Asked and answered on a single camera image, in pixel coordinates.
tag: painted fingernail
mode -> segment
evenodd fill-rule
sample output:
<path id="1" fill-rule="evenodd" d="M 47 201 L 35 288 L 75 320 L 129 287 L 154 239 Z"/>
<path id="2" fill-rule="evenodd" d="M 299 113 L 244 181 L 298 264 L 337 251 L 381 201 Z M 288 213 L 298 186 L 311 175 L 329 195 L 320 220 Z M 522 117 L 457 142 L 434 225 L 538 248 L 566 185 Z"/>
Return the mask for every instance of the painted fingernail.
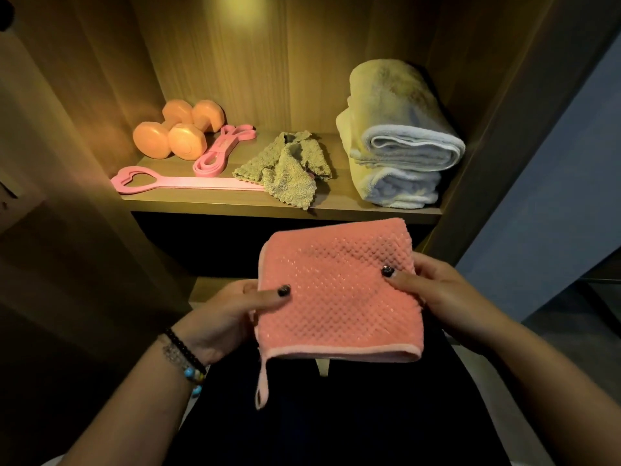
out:
<path id="1" fill-rule="evenodd" d="M 277 292 L 278 292 L 278 296 L 280 297 L 289 296 L 289 294 L 291 293 L 291 286 L 288 284 L 283 284 L 283 286 L 278 288 Z"/>
<path id="2" fill-rule="evenodd" d="M 382 266 L 382 276 L 386 278 L 390 278 L 394 273 L 394 268 L 392 266 L 384 265 Z"/>

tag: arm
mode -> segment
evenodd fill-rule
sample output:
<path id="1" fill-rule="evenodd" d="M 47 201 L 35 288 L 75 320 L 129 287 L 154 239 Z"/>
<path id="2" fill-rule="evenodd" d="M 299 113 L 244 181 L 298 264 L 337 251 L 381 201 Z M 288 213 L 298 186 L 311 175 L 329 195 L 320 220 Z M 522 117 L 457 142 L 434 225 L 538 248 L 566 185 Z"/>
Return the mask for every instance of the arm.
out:
<path id="1" fill-rule="evenodd" d="M 520 406 L 556 458 L 571 465 L 621 464 L 621 407 L 453 267 L 420 253 L 414 253 L 414 264 L 417 274 L 395 271 L 388 282 L 423 299 L 456 340 L 500 361 Z"/>
<path id="2" fill-rule="evenodd" d="M 228 284 L 173 331 L 205 365 L 233 351 L 252 331 L 250 311 L 275 309 L 283 291 L 257 291 L 256 281 Z M 161 465 L 181 423 L 193 385 L 163 354 L 157 340 L 142 356 L 61 466 Z"/>

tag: forearm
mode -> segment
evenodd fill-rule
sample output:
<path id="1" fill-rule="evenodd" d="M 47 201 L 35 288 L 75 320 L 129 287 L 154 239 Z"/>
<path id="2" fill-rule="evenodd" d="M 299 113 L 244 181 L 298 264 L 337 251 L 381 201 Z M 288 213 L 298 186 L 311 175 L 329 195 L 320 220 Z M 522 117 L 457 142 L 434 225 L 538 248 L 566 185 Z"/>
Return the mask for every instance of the forearm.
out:
<path id="1" fill-rule="evenodd" d="M 489 347 L 516 382 L 522 408 L 565 464 L 621 464 L 621 407 L 562 353 L 520 324 Z"/>
<path id="2" fill-rule="evenodd" d="M 145 352 L 61 466 L 162 464 L 192 389 L 162 347 Z"/>

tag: folded pink towel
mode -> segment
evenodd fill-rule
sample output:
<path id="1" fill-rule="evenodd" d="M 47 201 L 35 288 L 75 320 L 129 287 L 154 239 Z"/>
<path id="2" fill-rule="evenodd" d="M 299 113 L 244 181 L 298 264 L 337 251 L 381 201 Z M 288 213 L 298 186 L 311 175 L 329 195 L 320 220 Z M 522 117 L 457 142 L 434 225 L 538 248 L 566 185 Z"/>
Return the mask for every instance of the folded pink towel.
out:
<path id="1" fill-rule="evenodd" d="M 423 350 L 416 299 L 381 275 L 390 265 L 414 271 L 412 240 L 402 219 L 276 232 L 261 250 L 259 289 L 291 285 L 291 301 L 261 314 L 256 407 L 268 400 L 266 363 L 273 357 L 415 361 Z"/>

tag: black braided bracelet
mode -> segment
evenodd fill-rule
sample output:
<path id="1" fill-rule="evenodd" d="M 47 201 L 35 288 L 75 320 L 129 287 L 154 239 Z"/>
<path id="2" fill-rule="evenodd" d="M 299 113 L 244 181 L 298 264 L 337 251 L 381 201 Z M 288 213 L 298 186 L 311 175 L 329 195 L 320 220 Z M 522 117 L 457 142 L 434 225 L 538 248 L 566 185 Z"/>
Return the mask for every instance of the black braided bracelet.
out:
<path id="1" fill-rule="evenodd" d="M 205 366 L 194 356 L 194 354 L 190 351 L 190 349 L 183 343 L 179 337 L 175 335 L 173 329 L 165 329 L 164 335 L 170 338 L 170 341 L 175 344 L 175 346 L 179 349 L 181 354 L 189 361 L 189 363 L 199 370 L 203 375 L 207 374 L 207 370 Z"/>

